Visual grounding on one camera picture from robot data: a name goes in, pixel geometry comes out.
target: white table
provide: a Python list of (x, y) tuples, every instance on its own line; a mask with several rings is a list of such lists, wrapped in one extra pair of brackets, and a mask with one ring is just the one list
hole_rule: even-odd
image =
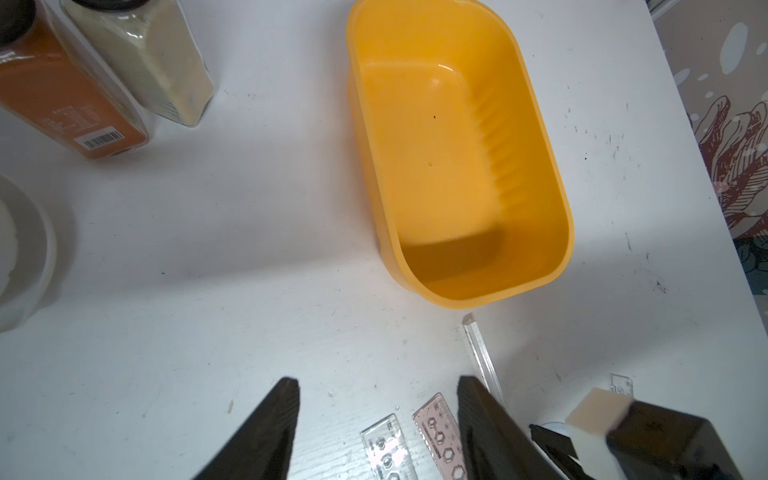
[[(0, 477), (193, 476), (281, 376), (291, 478), (371, 478), (359, 432), (454, 410), (460, 322), (378, 257), (346, 104), (350, 0), (183, 0), (219, 85), (194, 129), (89, 164), (0, 117), (0, 171), (61, 240), (47, 306), (0, 335)], [(509, 411), (562, 421), (609, 372), (711, 420), (746, 478), (768, 341), (641, 0), (488, 0), (525, 55), (574, 214), (552, 284), (474, 311)]]

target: barcode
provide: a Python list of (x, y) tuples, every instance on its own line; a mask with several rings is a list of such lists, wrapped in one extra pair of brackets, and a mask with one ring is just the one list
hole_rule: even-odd
[(83, 135), (82, 137), (77, 137), (74, 141), (87, 148), (88, 151), (91, 151), (124, 138), (123, 134), (115, 127), (106, 127), (101, 130), (92, 131), (90, 134)]

